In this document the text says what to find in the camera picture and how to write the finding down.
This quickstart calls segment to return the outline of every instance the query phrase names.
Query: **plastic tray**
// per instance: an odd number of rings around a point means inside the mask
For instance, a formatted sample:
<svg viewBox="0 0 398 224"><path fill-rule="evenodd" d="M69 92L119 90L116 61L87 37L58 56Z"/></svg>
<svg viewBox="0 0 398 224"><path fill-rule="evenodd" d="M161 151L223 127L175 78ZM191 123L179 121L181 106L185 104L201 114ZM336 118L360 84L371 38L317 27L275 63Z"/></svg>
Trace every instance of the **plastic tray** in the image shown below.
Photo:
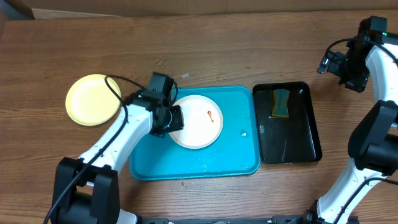
<svg viewBox="0 0 398 224"><path fill-rule="evenodd" d="M178 89L178 99L202 95L212 99L223 113L218 139L203 149L179 146L167 134L150 134L130 155L130 171L139 180L248 175L260 166L256 115L250 90L243 86Z"/></svg>
<svg viewBox="0 0 398 224"><path fill-rule="evenodd" d="M272 92L290 91L289 118L273 118ZM310 87L304 82L260 84L253 88L261 159L268 164L314 162L322 158Z"/></svg>

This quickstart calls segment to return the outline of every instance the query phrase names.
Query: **sponge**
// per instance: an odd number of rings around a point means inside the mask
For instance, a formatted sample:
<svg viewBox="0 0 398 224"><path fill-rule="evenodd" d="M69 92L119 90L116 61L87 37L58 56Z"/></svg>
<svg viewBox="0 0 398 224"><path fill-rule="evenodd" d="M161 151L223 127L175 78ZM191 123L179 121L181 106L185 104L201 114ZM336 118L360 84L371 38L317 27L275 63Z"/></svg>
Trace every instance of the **sponge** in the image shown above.
<svg viewBox="0 0 398 224"><path fill-rule="evenodd" d="M287 111L289 93L290 91L285 89L274 90L272 93L272 117L289 118L289 112Z"/></svg>

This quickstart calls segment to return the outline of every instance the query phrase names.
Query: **yellow plate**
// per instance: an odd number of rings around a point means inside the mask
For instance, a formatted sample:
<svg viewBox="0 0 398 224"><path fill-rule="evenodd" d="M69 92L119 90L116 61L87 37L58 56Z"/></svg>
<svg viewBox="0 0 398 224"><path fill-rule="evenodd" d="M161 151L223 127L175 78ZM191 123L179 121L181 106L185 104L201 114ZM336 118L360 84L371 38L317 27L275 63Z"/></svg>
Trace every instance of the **yellow plate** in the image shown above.
<svg viewBox="0 0 398 224"><path fill-rule="evenodd" d="M119 109L120 101L105 84L105 76L87 75L69 89L65 107L74 122L94 126L112 118ZM110 78L108 83L120 96L118 84Z"/></svg>

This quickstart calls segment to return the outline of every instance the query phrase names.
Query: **cardboard box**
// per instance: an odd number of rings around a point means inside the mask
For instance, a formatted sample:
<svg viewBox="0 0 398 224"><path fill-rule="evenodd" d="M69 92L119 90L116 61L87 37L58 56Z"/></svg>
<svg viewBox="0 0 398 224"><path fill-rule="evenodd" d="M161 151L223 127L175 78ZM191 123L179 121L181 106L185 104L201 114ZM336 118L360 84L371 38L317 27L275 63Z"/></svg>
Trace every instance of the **cardboard box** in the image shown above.
<svg viewBox="0 0 398 224"><path fill-rule="evenodd" d="M32 9L115 16L398 9L397 0L19 0Z"/></svg>

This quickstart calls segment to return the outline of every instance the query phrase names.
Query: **white plate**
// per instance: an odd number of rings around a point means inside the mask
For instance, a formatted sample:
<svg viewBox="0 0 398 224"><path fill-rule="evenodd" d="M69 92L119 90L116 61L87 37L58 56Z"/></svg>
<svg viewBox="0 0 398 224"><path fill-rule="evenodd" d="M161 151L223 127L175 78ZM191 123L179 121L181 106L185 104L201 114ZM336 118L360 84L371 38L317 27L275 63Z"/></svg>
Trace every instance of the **white plate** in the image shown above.
<svg viewBox="0 0 398 224"><path fill-rule="evenodd" d="M223 114L213 100L191 95L179 99L174 105L181 106L184 118L184 128L170 133L177 144L200 149L209 146L221 134Z"/></svg>

